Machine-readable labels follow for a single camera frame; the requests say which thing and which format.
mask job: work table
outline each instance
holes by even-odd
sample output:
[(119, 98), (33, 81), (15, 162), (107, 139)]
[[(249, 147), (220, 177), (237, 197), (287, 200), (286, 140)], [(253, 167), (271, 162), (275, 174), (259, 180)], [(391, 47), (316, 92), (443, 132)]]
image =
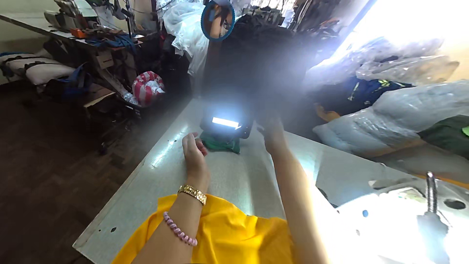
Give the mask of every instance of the work table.
[[(158, 198), (175, 194), (186, 178), (182, 138), (199, 132), (204, 103), (193, 99), (104, 206), (73, 247), (96, 264), (111, 263), (132, 233), (156, 211)], [(329, 202), (342, 205), (374, 190), (369, 180), (410, 175), (318, 142), (285, 132), (310, 182)], [(254, 124), (241, 140), (241, 153), (212, 152), (209, 194), (224, 198), (247, 215), (285, 218), (273, 163)]]

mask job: hand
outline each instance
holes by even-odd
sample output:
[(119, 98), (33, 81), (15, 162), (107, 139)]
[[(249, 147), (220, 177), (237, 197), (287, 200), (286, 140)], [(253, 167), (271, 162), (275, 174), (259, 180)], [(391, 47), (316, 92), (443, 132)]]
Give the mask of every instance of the hand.
[(208, 151), (202, 140), (195, 139), (197, 135), (197, 132), (187, 134), (182, 139), (182, 149), (186, 160), (188, 184), (201, 192), (206, 192), (210, 182), (210, 171), (205, 162)]
[(258, 127), (257, 130), (264, 136), (265, 149), (270, 155), (281, 155), (288, 151), (288, 145), (280, 117), (270, 116), (262, 118), (260, 124), (263, 128)]

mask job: round mirror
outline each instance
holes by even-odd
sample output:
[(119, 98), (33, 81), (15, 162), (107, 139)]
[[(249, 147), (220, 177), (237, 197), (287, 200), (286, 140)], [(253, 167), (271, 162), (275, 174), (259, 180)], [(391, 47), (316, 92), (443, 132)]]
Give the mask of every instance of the round mirror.
[(209, 40), (222, 41), (235, 26), (235, 10), (228, 0), (212, 0), (205, 6), (200, 21)]

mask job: white pillow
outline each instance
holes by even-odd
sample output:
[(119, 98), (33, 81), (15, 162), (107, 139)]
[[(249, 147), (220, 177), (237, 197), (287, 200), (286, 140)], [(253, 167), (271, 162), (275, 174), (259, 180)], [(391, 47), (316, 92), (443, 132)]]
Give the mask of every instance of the white pillow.
[(69, 76), (74, 68), (62, 64), (41, 64), (29, 68), (26, 77), (34, 85), (46, 84), (52, 79)]
[(23, 58), (39, 57), (36, 54), (11, 54), (11, 55), (5, 55), (5, 56), (0, 57), (0, 63), (6, 61), (9, 58), (15, 58), (15, 57), (18, 57), (18, 56), (23, 57)]
[(9, 61), (6, 63), (6, 66), (9, 67), (14, 73), (22, 75), (24, 73), (24, 66), (26, 64), (30, 64), (34, 62), (46, 62), (46, 63), (60, 64), (60, 62), (51, 60), (51, 59), (33, 58), (33, 59), (19, 59), (19, 60)]

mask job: red and white striped bag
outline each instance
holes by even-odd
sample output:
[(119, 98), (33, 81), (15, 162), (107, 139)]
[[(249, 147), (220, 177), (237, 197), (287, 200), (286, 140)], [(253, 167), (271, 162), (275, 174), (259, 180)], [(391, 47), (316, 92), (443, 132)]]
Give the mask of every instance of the red and white striped bag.
[(132, 85), (134, 96), (143, 107), (151, 105), (161, 93), (165, 93), (164, 89), (163, 80), (152, 71), (147, 71), (137, 76)]

